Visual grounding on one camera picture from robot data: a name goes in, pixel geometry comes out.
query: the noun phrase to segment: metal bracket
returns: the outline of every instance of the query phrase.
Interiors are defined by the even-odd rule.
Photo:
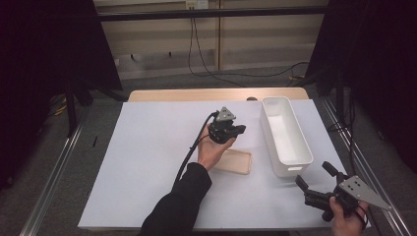
[[[366,202],[375,207],[392,210],[392,206],[388,205],[358,176],[353,176],[343,181],[343,183],[340,183],[338,186],[356,200]]]
[[[216,121],[228,121],[234,119],[236,119],[236,116],[233,115],[225,106],[221,108],[220,112],[215,118]]]

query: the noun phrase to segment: white wall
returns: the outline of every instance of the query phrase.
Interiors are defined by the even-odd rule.
[[[209,7],[272,8],[327,3],[328,0],[209,0]],[[95,5],[98,13],[185,9],[185,1],[178,0],[95,0]],[[202,50],[215,54],[212,64],[220,69],[236,69],[309,61],[322,20],[323,15],[304,15],[196,19],[196,22]],[[102,26],[114,56],[189,50],[190,20],[113,22]]]

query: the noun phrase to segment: human hand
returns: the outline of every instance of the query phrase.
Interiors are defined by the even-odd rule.
[[[354,213],[345,217],[343,214],[343,207],[336,201],[335,197],[331,197],[330,207],[334,213],[332,232],[334,236],[360,236],[362,235],[362,221]],[[355,210],[359,215],[364,218],[365,211],[368,208],[368,204],[365,202],[359,202],[359,207]]]
[[[207,171],[212,169],[220,161],[223,153],[236,141],[236,138],[231,138],[224,145],[214,142],[209,137],[209,125],[206,125],[200,139],[198,163]]]

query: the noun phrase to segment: white paper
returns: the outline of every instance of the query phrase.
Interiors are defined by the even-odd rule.
[[[335,179],[322,168],[344,171],[312,100],[292,100],[314,161],[303,178],[312,190],[331,192]],[[259,101],[124,103],[79,227],[138,229],[172,188],[177,171],[204,121],[226,106],[246,125],[233,148],[252,154],[249,175],[209,172],[212,186],[203,199],[197,230],[300,229],[330,227],[322,210],[305,206],[295,178],[274,175],[260,122]],[[197,151],[190,162],[196,161]]]

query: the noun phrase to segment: white plastic container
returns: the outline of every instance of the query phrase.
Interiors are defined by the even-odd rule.
[[[273,172],[278,177],[301,174],[313,156],[287,97],[265,97],[261,124]]]

